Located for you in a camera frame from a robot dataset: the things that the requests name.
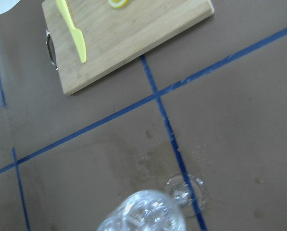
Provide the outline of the clear wine glass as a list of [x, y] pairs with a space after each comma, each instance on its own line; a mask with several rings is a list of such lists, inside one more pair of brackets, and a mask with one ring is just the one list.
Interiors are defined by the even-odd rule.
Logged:
[[205, 206], [205, 184], [188, 175], [169, 179], [164, 191], [141, 190], [126, 198], [99, 225], [99, 231], [185, 231], [186, 219]]

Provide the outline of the bamboo cutting board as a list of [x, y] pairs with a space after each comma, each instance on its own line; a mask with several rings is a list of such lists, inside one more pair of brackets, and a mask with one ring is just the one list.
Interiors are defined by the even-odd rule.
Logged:
[[42, 3], [65, 95], [71, 95], [213, 15], [209, 0], [129, 0], [112, 8], [106, 0], [66, 0], [84, 35], [81, 63], [56, 0]]

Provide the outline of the yellow plastic knife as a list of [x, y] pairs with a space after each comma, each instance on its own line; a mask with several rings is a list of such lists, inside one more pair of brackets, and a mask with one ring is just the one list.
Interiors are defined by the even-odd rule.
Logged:
[[83, 32], [75, 26], [67, 1], [56, 0], [56, 6], [58, 7], [59, 12], [70, 31], [76, 50], [78, 52], [80, 62], [85, 63], [87, 61], [87, 50]]

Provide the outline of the lemon slice nearest board edge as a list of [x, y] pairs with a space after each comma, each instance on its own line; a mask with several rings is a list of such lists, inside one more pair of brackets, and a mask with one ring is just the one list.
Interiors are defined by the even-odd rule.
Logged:
[[119, 9], [127, 5], [128, 0], [107, 0], [107, 2], [112, 8]]

